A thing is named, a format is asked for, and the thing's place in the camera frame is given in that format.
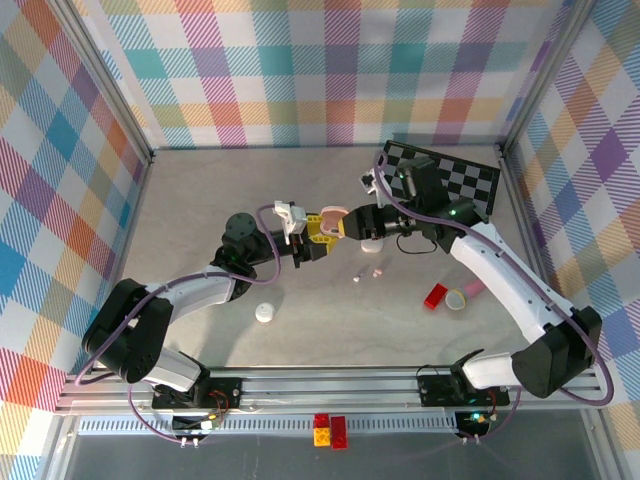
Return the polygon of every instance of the pink object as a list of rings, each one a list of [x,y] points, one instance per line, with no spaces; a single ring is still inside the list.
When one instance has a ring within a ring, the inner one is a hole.
[[[467,298],[473,298],[482,292],[487,286],[482,283],[480,280],[475,280],[471,282],[469,285],[465,286],[462,291],[464,292]]]

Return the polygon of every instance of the small white object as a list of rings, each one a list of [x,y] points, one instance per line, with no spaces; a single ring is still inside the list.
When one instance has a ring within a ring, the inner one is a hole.
[[[379,238],[378,240],[368,238],[367,240],[360,242],[360,248],[362,248],[362,251],[365,253],[378,253],[382,250],[383,245],[383,238]]]
[[[273,204],[273,212],[282,219],[284,241],[287,245],[289,245],[289,235],[302,233],[307,226],[307,213],[302,207],[292,207],[288,203],[276,201]]]
[[[270,303],[261,303],[256,308],[256,319],[260,323],[269,323],[273,320],[273,316],[276,313],[276,309]]]
[[[451,310],[462,310],[467,305],[464,293],[455,289],[447,292],[444,301]]]

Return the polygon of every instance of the cable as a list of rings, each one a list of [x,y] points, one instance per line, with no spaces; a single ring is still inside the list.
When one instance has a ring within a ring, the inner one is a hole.
[[[398,247],[398,250],[400,250],[402,253],[406,253],[407,255],[424,255],[424,254],[427,254],[427,253],[433,253],[438,249],[438,244],[436,242],[434,242],[433,240],[431,240],[431,243],[433,243],[433,250],[429,250],[429,251],[425,251],[425,252],[409,252],[409,251],[405,250],[404,248],[402,248],[400,246],[400,237],[402,237],[402,236],[404,236],[404,235],[402,235],[400,233],[396,237],[396,247]]]
[[[420,373],[420,371],[424,370],[425,368],[430,368],[430,369],[432,369],[432,370],[434,370],[436,372],[436,375],[440,375],[440,372],[438,372],[439,368],[440,369],[442,369],[442,368],[448,369],[450,367],[451,367],[451,365],[431,365],[431,364],[427,363],[427,364],[425,364],[425,365],[423,365],[421,367],[418,367],[418,370],[416,370],[416,378],[418,378],[418,374]]]
[[[242,276],[242,275],[237,275],[235,273],[227,273],[227,272],[224,272],[224,273],[223,272],[206,273],[206,272],[203,272],[203,273],[194,273],[194,274],[191,274],[191,275],[185,275],[184,277],[179,277],[179,278],[176,278],[174,280],[171,280],[170,282],[167,282],[165,285],[163,285],[163,286],[155,289],[151,293],[149,293],[146,297],[144,297],[142,300],[140,300],[136,304],[135,307],[133,307],[131,312],[129,312],[129,315],[124,317],[124,319],[122,320],[120,325],[118,325],[118,327],[113,331],[113,333],[109,336],[109,338],[107,338],[107,340],[102,345],[100,345],[100,347],[89,358],[89,360],[87,360],[87,363],[85,363],[85,365],[80,369],[80,372],[76,376],[74,384],[76,386],[89,385],[89,384],[95,383],[95,382],[97,382],[99,380],[102,380],[104,378],[112,376],[113,374],[105,374],[105,375],[101,375],[100,377],[95,378],[95,379],[90,379],[90,380],[87,380],[87,381],[83,381],[82,380],[82,377],[84,377],[87,374],[87,372],[93,367],[93,364],[98,360],[98,358],[100,358],[104,354],[104,352],[120,336],[120,334],[124,331],[124,329],[127,328],[127,325],[129,325],[129,323],[134,318],[136,318],[138,316],[138,314],[144,308],[144,306],[147,303],[149,303],[153,298],[155,298],[156,296],[160,295],[161,293],[169,290],[170,288],[175,287],[176,285],[180,285],[181,283],[189,282],[189,281],[192,281],[192,280],[199,280],[201,278],[208,278],[208,277],[226,277],[226,278],[229,278],[229,279],[240,280],[242,282],[248,282],[248,283],[251,283],[251,284],[254,284],[254,285],[271,285],[272,283],[275,283],[276,280],[278,279],[278,277],[280,276],[280,272],[282,271],[282,266],[280,264],[280,253],[278,252],[278,247],[276,245],[276,242],[275,242],[273,236],[271,235],[271,232],[269,231],[269,229],[265,225],[264,220],[262,219],[262,215],[261,215],[261,213],[263,211],[272,209],[273,207],[274,207],[273,204],[264,205],[264,206],[260,207],[256,212],[258,225],[260,226],[260,229],[262,230],[262,232],[267,237],[267,241],[269,242],[269,246],[271,247],[271,250],[273,251],[273,259],[276,262],[276,271],[273,274],[273,277],[271,277],[268,280],[256,280],[256,279],[245,277],[245,276]],[[133,384],[129,385],[129,389],[127,391],[127,402],[129,403],[129,406],[131,407],[131,411],[136,416],[136,418],[145,427],[147,427],[152,433],[156,434],[157,436],[159,436],[159,437],[161,437],[161,438],[163,438],[165,440],[169,440],[170,442],[180,443],[181,444],[182,442],[180,440],[178,440],[177,438],[175,438],[175,437],[173,437],[171,435],[167,435],[164,432],[161,432],[160,430],[158,430],[157,428],[152,426],[149,422],[147,422],[142,417],[140,412],[138,412],[138,410],[135,408],[135,406],[133,404],[133,398],[132,398],[132,391],[133,390],[132,389],[133,389]]]
[[[379,152],[376,153],[374,157],[374,162],[373,162],[373,175],[376,179],[377,184],[380,186],[380,189],[382,190],[382,193],[384,194],[384,196],[387,197],[387,200],[389,200],[389,203],[393,205],[400,213],[403,213],[421,222],[434,223],[436,225],[444,225],[447,227],[455,228],[457,230],[461,230],[467,235],[470,235],[480,240],[481,242],[483,242],[485,245],[487,245],[487,247],[491,248],[495,253],[502,251],[502,249],[498,245],[496,245],[496,243],[493,242],[491,239],[485,237],[480,232],[477,232],[476,230],[473,230],[472,228],[467,227],[466,225],[463,225],[456,221],[448,220],[445,218],[429,217],[427,215],[421,215],[419,213],[409,210],[404,205],[399,203],[395,198],[393,198],[393,195],[391,194],[391,192],[387,190],[385,186],[386,184],[383,183],[383,180],[382,180],[382,169],[387,164],[388,159],[389,157],[387,156],[387,152],[385,152],[384,150],[380,150]],[[502,253],[502,258],[504,258],[505,261],[509,264],[509,266],[513,268],[514,271],[522,278],[522,280],[529,287],[531,287],[533,291],[540,296],[540,298],[542,298],[549,305],[549,308],[551,308],[553,312],[555,312],[560,318],[562,318],[565,322],[567,322],[571,328],[573,328],[576,331],[576,333],[580,336],[580,338],[585,343],[587,348],[593,354],[595,358],[595,363],[598,364],[598,366],[600,367],[600,370],[602,371],[606,388],[607,388],[606,395],[599,400],[591,400],[588,398],[579,397],[578,395],[575,395],[574,393],[569,392],[565,388],[560,388],[560,391],[562,391],[569,398],[576,400],[578,402],[584,403],[586,405],[591,405],[594,407],[604,407],[605,405],[607,405],[609,402],[611,402],[611,399],[613,398],[613,393],[614,393],[613,379],[611,378],[611,372],[607,368],[607,365],[605,364],[604,359],[600,355],[600,352],[598,352],[598,347],[596,346],[596,344],[593,342],[593,340],[591,340],[591,338],[589,338],[586,332],[582,330],[582,328],[580,328],[580,326],[576,323],[576,321],[573,318],[571,318],[569,315],[567,315],[551,299],[551,297],[549,297],[547,292],[545,292],[542,287],[540,287],[534,280],[532,280],[529,277],[527,272],[524,271],[524,269],[518,264],[518,262],[514,258],[508,255],[506,252]]]
[[[74,381],[75,385],[76,386],[88,385],[90,383],[94,383],[98,381],[97,379],[95,379],[95,380],[89,380],[87,382],[83,382],[82,377],[86,375],[86,373],[89,371],[89,369],[91,369],[91,367],[96,362],[96,360],[98,360],[98,358],[100,358],[102,354],[104,354],[104,352],[120,336],[120,334],[124,331],[124,329],[127,328],[127,325],[134,318],[138,316],[138,314],[140,313],[140,310],[142,310],[145,307],[145,305],[149,303],[153,298],[169,290],[170,288],[175,287],[176,285],[180,285],[181,283],[189,282],[191,280],[199,280],[201,278],[208,278],[208,277],[226,277],[230,279],[240,280],[242,282],[252,283],[254,285],[271,285],[272,283],[274,283],[280,276],[280,272],[281,272],[280,254],[278,253],[278,247],[276,246],[276,242],[273,236],[271,235],[271,232],[269,232],[269,229],[265,225],[264,220],[260,215],[264,210],[268,210],[270,208],[273,208],[272,204],[264,205],[260,207],[257,211],[257,220],[258,220],[258,225],[260,226],[260,228],[263,230],[263,233],[267,237],[269,245],[271,246],[271,250],[273,250],[273,259],[276,262],[276,271],[273,274],[273,277],[271,277],[268,280],[256,280],[254,278],[244,277],[242,275],[237,275],[235,273],[227,273],[227,272],[204,273],[202,272],[202,273],[193,273],[191,275],[185,275],[184,277],[179,277],[174,280],[171,280],[170,282],[167,282],[165,285],[149,293],[146,297],[140,300],[135,307],[133,307],[131,312],[129,312],[129,315],[127,315],[122,320],[120,325],[118,325],[118,327],[113,331],[113,333],[109,336],[109,338],[107,338],[107,340],[102,345],[100,345],[100,347],[95,351],[95,353],[91,356],[91,358],[87,360],[87,363],[85,363],[85,365],[82,367],[82,369],[76,376],[76,379]]]

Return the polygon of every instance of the metal bar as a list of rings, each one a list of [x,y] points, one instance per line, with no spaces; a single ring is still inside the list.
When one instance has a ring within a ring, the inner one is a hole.
[[[62,419],[55,435],[55,443],[48,450],[50,452],[47,462],[39,477],[45,480],[57,480],[66,477],[69,461],[73,453],[80,419],[75,416],[67,416]]]
[[[632,478],[631,472],[628,471],[627,462],[621,461],[618,456],[622,449],[614,447],[615,442],[607,422],[603,418],[602,410],[583,410],[580,413],[600,478],[619,478],[621,480]]]
[[[83,65],[91,74],[100,93],[107,101],[114,117],[124,128],[129,140],[132,141],[136,153],[140,158],[144,158],[147,163],[150,163],[153,157],[151,144],[138,125],[135,115],[129,108],[129,104],[111,75],[109,67],[93,42],[73,2],[71,0],[49,0],[49,6],[78,52]]]
[[[348,414],[345,415],[349,435],[370,433],[455,433],[454,413],[418,412],[401,414]],[[149,418],[153,425],[165,433],[172,433],[169,415]],[[277,434],[309,437],[313,430],[313,415],[246,415],[228,414],[213,435]],[[131,415],[83,416],[78,435],[141,435],[148,430]]]
[[[129,228],[127,228],[127,233],[124,239],[122,252],[118,257],[113,269],[113,275],[111,276],[109,290],[113,289],[116,282],[122,279],[122,273],[124,272],[124,265],[127,262],[127,258],[129,257],[129,251],[131,250],[131,244],[133,243],[133,235],[135,233],[136,227],[138,226],[138,219],[140,218],[140,212],[142,210],[142,205],[144,203],[144,197],[147,193],[147,187],[149,186],[149,179],[151,178],[152,171],[153,171],[153,162],[150,162],[145,166],[144,172],[142,173],[142,179],[140,181],[140,191],[138,193],[138,198],[136,199],[136,204],[133,207],[133,214],[131,215],[131,222],[129,223]]]
[[[311,414],[328,413],[417,413],[465,411],[473,408],[424,408],[420,405],[415,367],[407,368],[228,368],[214,370],[212,376],[243,378],[243,394],[238,414]],[[422,374],[436,375],[422,371]],[[62,415],[117,415],[128,412],[128,385],[119,379],[109,379],[84,387],[67,380],[56,412]],[[583,372],[567,388],[590,399],[602,396],[593,370]],[[513,400],[515,393],[510,390]],[[134,404],[151,408],[151,387],[134,385]],[[584,408],[556,392],[547,399],[539,399],[523,392],[519,408],[529,410]],[[189,414],[207,413],[190,410]]]
[[[549,56],[540,68],[536,80],[534,81],[529,94],[524,100],[520,111],[513,120],[511,129],[507,133],[504,142],[504,151],[507,155],[511,155],[518,144],[518,140],[522,133],[529,125],[536,110],[540,106],[540,102],[547,92],[547,89],[553,83],[556,74],[560,70],[564,60],[567,58],[569,49],[575,42],[580,30],[586,23],[591,13],[591,9],[597,0],[576,1],[573,3],[571,10],[567,14],[560,33],[551,47]]]

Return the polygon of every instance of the small white cap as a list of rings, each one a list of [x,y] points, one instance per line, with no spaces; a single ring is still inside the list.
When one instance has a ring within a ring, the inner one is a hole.
[[[261,303],[256,308],[256,319],[261,323],[268,323],[273,320],[276,309],[270,303]]]
[[[444,298],[447,307],[451,310],[462,310],[467,305],[467,299],[460,290],[449,290]]]
[[[360,248],[362,248],[362,251],[365,253],[378,253],[382,250],[383,245],[384,238],[379,238],[378,240],[369,238],[360,242]]]

